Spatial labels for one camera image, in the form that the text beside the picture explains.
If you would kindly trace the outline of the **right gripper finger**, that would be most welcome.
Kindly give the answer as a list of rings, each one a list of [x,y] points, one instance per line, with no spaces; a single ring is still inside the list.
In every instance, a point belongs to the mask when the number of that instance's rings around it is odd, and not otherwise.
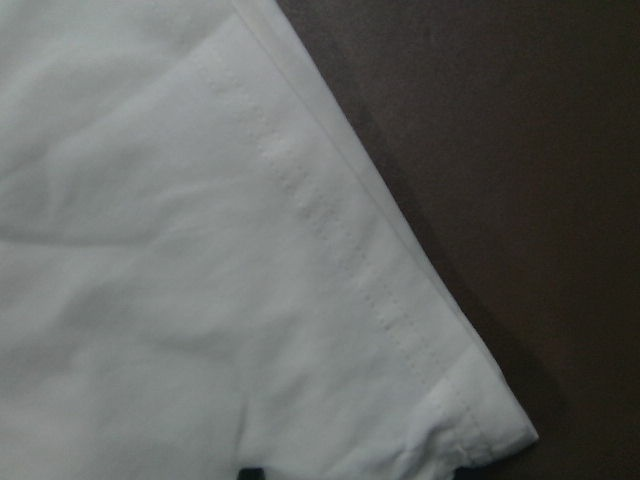
[[[259,467],[241,468],[238,472],[237,480],[265,480],[265,472]]]

